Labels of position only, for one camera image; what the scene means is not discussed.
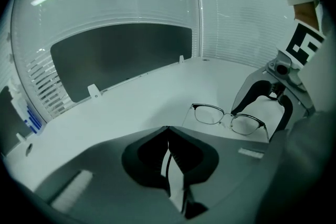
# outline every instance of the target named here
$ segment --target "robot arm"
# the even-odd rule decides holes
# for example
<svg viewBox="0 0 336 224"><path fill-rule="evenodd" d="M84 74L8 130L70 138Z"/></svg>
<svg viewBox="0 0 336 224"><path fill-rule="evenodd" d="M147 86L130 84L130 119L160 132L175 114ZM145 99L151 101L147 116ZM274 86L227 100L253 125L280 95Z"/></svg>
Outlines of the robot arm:
<svg viewBox="0 0 336 224"><path fill-rule="evenodd" d="M314 113L313 103L298 77L298 72L314 56L324 36L295 20L288 35L277 46L278 55L264 67L250 74L236 95L231 114L236 115L259 96L277 95L285 113L276 131Z"/></svg>

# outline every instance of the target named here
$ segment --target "eyeglass frame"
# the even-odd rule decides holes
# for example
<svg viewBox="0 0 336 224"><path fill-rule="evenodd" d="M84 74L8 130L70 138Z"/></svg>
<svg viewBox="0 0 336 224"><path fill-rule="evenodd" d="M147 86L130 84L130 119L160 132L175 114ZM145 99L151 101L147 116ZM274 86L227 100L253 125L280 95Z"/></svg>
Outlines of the eyeglass frame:
<svg viewBox="0 0 336 224"><path fill-rule="evenodd" d="M196 109L197 109L199 106L207 106L207 107L210 107L210 108L217 109L217 110L219 110L219 111L221 111L221 112L223 113L223 116L221 117L221 119L220 119L219 121L217 121L217 122L215 122L215 123L206 123L206 122L202 122L202 121L198 120L198 118L196 117ZM260 127L264 127L264 130L265 130L265 132L266 132L267 142L269 143L269 136L268 136L268 131L267 131L267 128L266 128L266 124L265 124L263 121L261 121L260 119L257 119L256 117L253 117L253 116L248 115L248 114L236 114L236 115L233 115L233 114L231 114L231 113L225 113L225 111L224 111L223 109L221 109L221 108L219 108L219 107L217 107L217 106L211 105L211 104L199 104L199 103L193 103L193 104L191 104L190 108L193 108L193 109L194 109L194 116L195 116L195 119L196 119L198 122L201 122L201 123L203 123L203 124L208 124L208 125L215 125L215 124L217 124L217 123L220 123L221 120L224 118L224 116L227 115L227 114L229 114L230 116L233 117L232 120L231 120L231 122L230 122L229 129L230 129L231 131L235 132L236 134L240 134L240 133L238 133L238 132L236 132L235 130L232 129L232 126L233 126L233 125L232 125L232 121L233 121L234 119L238 118L239 116L245 116L245 117L247 117L247 118L253 119L253 120L255 120L255 121L258 122L259 126L258 126L252 133L250 133L250 134L240 134L240 135L248 136L248 135L253 134L253 133L254 133L257 129L259 129Z"/></svg>

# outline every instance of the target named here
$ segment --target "white table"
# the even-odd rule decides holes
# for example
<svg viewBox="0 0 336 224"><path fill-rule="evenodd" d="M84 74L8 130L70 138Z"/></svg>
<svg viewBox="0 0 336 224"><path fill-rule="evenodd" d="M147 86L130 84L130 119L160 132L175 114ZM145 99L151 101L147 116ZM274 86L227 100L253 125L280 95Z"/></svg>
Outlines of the white table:
<svg viewBox="0 0 336 224"><path fill-rule="evenodd" d="M97 143L154 127L182 126L184 119L186 128L260 141L223 126L201 126L188 113L192 103L212 104L229 112L236 93L254 70L218 59L193 58L150 72L110 89L100 101L90 99L52 120L40 136L28 138L33 149L27 157L27 145L20 144L5 163L16 180L35 190L51 172ZM270 131L275 129L281 109L269 107L265 111L263 105L257 106L257 112L251 108L251 115L264 121Z"/></svg>

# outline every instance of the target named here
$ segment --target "eyeglasses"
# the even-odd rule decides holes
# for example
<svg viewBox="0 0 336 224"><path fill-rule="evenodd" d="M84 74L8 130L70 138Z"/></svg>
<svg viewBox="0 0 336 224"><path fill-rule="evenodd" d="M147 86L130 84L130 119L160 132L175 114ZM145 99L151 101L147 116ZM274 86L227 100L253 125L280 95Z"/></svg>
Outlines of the eyeglasses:
<svg viewBox="0 0 336 224"><path fill-rule="evenodd" d="M210 125L220 123L224 115L230 115L232 120L229 128L240 135L250 135L260 127L264 127L267 141L269 142L265 123L253 116L247 114L237 114L233 116L230 113L225 113L223 109L210 104L192 104L190 108L195 110L195 118L197 121Z"/></svg>

